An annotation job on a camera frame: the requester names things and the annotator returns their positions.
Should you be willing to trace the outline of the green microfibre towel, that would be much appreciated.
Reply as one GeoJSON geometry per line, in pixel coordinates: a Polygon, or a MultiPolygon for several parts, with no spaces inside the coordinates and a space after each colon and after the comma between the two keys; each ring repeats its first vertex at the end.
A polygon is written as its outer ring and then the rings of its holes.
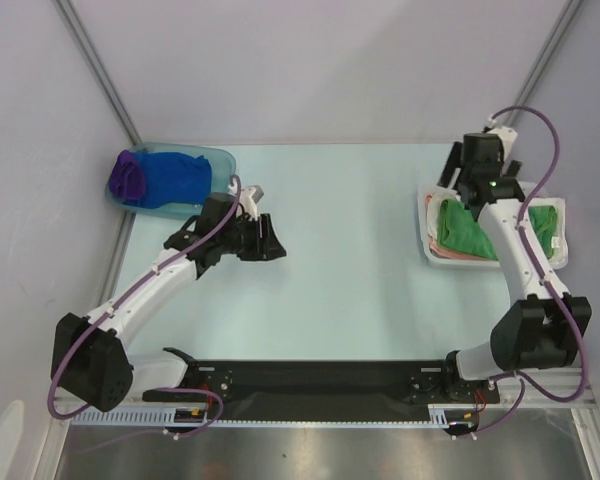
{"type": "MultiPolygon", "coordinates": [[[[549,259],[553,254],[550,242],[557,226],[556,210],[552,206],[529,207],[528,215],[533,231],[549,259]]],[[[498,261],[489,238],[459,200],[445,199],[441,202],[437,242],[446,249],[498,261]]]]}

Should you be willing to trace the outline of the blue towel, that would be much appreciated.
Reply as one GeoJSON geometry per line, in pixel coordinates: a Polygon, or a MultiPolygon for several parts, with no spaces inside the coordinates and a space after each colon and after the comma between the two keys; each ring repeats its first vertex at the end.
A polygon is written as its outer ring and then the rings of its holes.
{"type": "Polygon", "coordinates": [[[146,193],[141,200],[121,201],[109,192],[123,204],[144,209],[158,209],[170,203],[194,205],[201,204],[211,193],[212,168],[204,156],[181,152],[132,153],[144,172],[146,193]]]}

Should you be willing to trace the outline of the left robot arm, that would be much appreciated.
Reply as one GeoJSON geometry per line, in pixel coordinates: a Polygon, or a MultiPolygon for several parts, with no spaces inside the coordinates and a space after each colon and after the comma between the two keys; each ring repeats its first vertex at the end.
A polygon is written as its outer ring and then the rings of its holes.
{"type": "Polygon", "coordinates": [[[135,337],[181,289],[200,279],[225,255],[245,262],[286,256],[271,217],[258,210],[263,193],[248,186],[237,195],[213,193],[164,242],[150,267],[122,294],[84,316],[66,314],[55,329],[51,387],[62,388],[86,406],[108,412],[146,391],[167,389],[179,400],[194,397],[200,376],[192,359],[177,349],[130,356],[135,337]]]}

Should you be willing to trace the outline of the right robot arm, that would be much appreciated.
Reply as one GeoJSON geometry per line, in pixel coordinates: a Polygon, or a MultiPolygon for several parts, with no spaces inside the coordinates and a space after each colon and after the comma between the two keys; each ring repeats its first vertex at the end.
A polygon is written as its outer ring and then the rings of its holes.
{"type": "Polygon", "coordinates": [[[487,342],[448,355],[453,369],[442,374],[440,388],[454,402],[473,394],[476,381],[572,365],[592,315],[588,299],[569,292],[544,254],[522,187],[502,173],[504,153],[499,135],[469,133],[447,161],[459,169],[456,190],[495,250],[510,301],[487,342]]]}

